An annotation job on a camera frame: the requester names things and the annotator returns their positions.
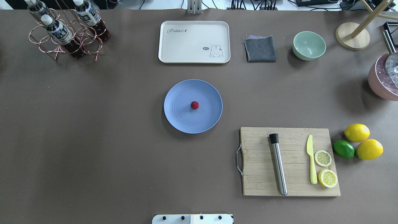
green bowl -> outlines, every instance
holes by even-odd
[[[311,61],[322,56],[326,51],[326,43],[321,36],[311,31],[296,34],[293,39],[293,52],[304,61]]]

red berry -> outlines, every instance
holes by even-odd
[[[193,101],[193,102],[191,103],[191,108],[194,109],[194,110],[196,110],[197,108],[199,108],[199,103],[196,102],[196,101]]]

green lime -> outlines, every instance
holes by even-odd
[[[354,157],[354,147],[347,141],[337,140],[333,144],[333,149],[337,155],[344,158]]]

black muddler tip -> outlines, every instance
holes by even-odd
[[[278,133],[270,134],[269,139],[271,140],[271,144],[279,143]]]

yellow lemon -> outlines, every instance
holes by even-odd
[[[364,124],[352,124],[344,131],[347,140],[353,142],[365,141],[370,134],[369,128]]]
[[[327,167],[332,163],[331,155],[325,150],[319,150],[316,152],[314,158],[316,163],[322,167]]]
[[[374,139],[368,139],[361,142],[357,148],[357,156],[360,159],[371,160],[376,159],[383,154],[383,146]]]
[[[319,171],[318,180],[324,187],[334,187],[337,185],[337,175],[329,169]]]

